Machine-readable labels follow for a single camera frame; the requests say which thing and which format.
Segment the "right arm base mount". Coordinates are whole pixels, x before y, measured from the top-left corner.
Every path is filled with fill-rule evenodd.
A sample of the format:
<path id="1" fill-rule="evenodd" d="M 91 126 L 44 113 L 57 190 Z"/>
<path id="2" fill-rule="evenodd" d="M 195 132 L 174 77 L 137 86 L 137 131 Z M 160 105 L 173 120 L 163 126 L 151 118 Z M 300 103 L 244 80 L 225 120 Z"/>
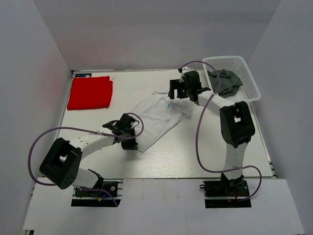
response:
<path id="1" fill-rule="evenodd" d="M 204 192 L 207 209 L 251 207 L 250 193 L 243 175 L 230 180 L 222 173 L 219 180 L 204 181 L 199 188 Z"/>

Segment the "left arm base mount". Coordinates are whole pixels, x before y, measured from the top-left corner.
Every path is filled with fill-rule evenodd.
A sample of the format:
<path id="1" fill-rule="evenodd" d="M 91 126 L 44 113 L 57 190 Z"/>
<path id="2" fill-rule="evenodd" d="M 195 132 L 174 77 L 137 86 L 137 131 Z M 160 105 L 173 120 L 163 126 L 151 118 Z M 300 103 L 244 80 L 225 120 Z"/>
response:
<path id="1" fill-rule="evenodd" d="M 104 180 L 102 189 L 90 191 L 75 187 L 72 195 L 72 207 L 116 208 L 122 200 L 123 180 Z"/>

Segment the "white t shirt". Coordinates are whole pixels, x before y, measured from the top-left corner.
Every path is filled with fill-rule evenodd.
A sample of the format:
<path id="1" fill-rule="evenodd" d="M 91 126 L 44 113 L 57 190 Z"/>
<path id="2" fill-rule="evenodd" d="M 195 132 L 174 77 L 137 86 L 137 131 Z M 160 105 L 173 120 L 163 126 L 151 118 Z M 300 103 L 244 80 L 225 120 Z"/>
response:
<path id="1" fill-rule="evenodd" d="M 183 119 L 190 118 L 193 109 L 188 101 L 170 99 L 167 92 L 155 91 L 131 112 L 144 123 L 135 128 L 137 133 L 143 130 L 136 138 L 138 151 L 143 153 Z"/>

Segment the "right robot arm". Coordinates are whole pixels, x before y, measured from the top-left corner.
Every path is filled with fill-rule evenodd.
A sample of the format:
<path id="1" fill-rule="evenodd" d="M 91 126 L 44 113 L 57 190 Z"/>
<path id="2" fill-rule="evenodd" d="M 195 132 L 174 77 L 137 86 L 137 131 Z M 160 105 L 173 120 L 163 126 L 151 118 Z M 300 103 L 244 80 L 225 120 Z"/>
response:
<path id="1" fill-rule="evenodd" d="M 219 172 L 219 181 L 206 181 L 200 187 L 205 190 L 207 197 L 240 197 L 245 184 L 244 155 L 255 134 L 248 104 L 226 100 L 209 87 L 203 87 L 197 71 L 185 72 L 179 79 L 170 80 L 168 96 L 170 99 L 188 98 L 219 116 L 221 135 L 226 143 L 224 167 Z"/>

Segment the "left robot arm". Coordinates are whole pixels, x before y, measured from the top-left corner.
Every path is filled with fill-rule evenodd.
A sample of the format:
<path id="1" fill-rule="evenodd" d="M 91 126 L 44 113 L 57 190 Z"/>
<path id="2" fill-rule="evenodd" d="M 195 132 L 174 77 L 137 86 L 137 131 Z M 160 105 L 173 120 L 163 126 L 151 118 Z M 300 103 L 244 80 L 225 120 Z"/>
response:
<path id="1" fill-rule="evenodd" d="M 134 113 L 124 113 L 119 120 L 103 124 L 98 131 L 77 128 L 87 135 L 72 140 L 56 139 L 39 171 L 60 189 L 74 186 L 99 195 L 104 190 L 103 177 L 94 170 L 81 168 L 81 161 L 114 144 L 120 144 L 124 150 L 138 150 L 136 137 L 142 134 L 143 128 L 142 119 Z"/>

